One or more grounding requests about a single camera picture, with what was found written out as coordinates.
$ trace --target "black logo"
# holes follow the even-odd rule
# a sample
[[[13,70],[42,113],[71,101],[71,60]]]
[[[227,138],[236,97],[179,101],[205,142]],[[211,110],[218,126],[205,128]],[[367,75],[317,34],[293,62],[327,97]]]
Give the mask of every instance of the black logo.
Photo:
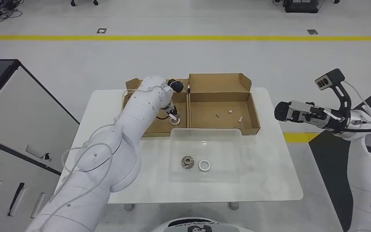
[[[190,226],[188,227],[188,232],[213,232],[211,226],[204,225],[203,228],[199,226]]]

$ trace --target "open cardboard box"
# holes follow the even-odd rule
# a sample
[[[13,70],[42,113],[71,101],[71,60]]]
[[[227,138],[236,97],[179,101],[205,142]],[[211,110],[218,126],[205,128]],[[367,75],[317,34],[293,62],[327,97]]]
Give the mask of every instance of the open cardboard box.
[[[155,119],[151,126],[146,130],[143,137],[166,137],[170,136],[170,133],[173,128],[188,128],[188,94],[187,86],[188,79],[177,79],[181,81],[184,85],[183,91],[180,93],[174,92],[172,100],[180,116],[180,123],[178,125],[170,124],[170,119],[160,120]],[[137,89],[142,80],[138,78],[131,79],[126,82],[127,89]],[[129,92],[123,99],[122,109],[126,106],[133,92]],[[167,113],[164,110],[160,110],[157,117],[165,118]]]
[[[190,128],[237,128],[243,135],[258,133],[249,78],[241,73],[190,74],[189,82]]]

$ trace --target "white cabinet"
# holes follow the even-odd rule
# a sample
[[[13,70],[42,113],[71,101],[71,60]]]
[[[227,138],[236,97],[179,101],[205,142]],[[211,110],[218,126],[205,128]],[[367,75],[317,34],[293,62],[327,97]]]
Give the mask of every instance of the white cabinet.
[[[0,144],[61,172],[78,123],[22,65],[9,67],[0,86]]]
[[[34,209],[39,212],[53,195],[58,179],[59,175],[0,150],[1,232],[24,232]],[[16,195],[21,183],[23,189]]]
[[[78,127],[18,60],[0,60],[1,232],[24,231],[53,195]]]

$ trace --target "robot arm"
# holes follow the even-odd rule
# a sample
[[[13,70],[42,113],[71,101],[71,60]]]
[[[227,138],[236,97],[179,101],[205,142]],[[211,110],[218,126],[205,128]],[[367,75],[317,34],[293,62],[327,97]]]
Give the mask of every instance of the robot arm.
[[[344,80],[344,75],[339,69],[315,80],[320,90],[333,89],[340,100],[338,110],[318,107],[314,103],[290,101],[280,102],[274,114],[279,121],[305,122],[351,141],[347,176],[350,186],[358,189],[358,192],[353,195],[354,204],[349,231],[370,231],[371,216],[368,211],[371,202],[371,153],[368,147],[371,146],[371,109],[365,102],[363,108],[365,111],[351,109],[350,97],[341,85],[341,81]]]
[[[174,90],[181,82],[147,77],[131,95],[115,123],[91,135],[75,156],[78,170],[71,170],[55,195],[26,231],[94,231],[111,193],[130,185],[140,171],[137,153],[140,138],[160,109],[179,116],[172,104]]]
[[[315,80],[320,90],[331,88],[340,101],[338,110],[315,106],[313,102],[280,102],[274,111],[279,121],[307,123],[329,130],[346,140],[354,140],[371,132],[370,116],[361,110],[351,109],[351,99],[342,86],[345,80],[339,69],[335,69]]]

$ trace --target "clear plastic bin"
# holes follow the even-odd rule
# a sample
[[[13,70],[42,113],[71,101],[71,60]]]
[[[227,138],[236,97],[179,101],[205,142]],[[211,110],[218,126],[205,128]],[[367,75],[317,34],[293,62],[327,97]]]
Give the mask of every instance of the clear plastic bin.
[[[170,136],[169,179],[172,182],[237,182],[240,177],[241,131],[239,129],[176,128]],[[194,166],[183,168],[181,160],[192,156]],[[199,162],[208,160],[203,172]]]

